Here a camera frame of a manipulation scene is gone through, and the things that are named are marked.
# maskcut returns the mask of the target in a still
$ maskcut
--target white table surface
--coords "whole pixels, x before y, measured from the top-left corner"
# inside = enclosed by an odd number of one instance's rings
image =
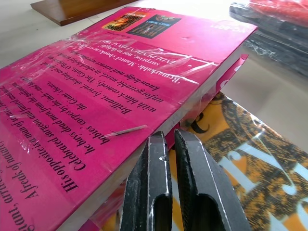
[[[117,11],[60,27],[32,10],[33,2],[36,1],[0,0],[0,67]],[[229,0],[140,0],[129,5],[221,18],[228,15]],[[308,77],[299,77],[275,62],[252,54],[222,92],[308,152]]]

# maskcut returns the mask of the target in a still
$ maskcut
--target wooden board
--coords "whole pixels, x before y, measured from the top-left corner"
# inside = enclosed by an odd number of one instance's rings
[[[31,7],[56,24],[64,26],[137,0],[43,0]]]

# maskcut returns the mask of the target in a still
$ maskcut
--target stack of books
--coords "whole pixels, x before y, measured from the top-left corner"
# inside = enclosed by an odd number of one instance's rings
[[[78,230],[147,137],[204,109],[255,29],[126,7],[2,68],[1,230]]]

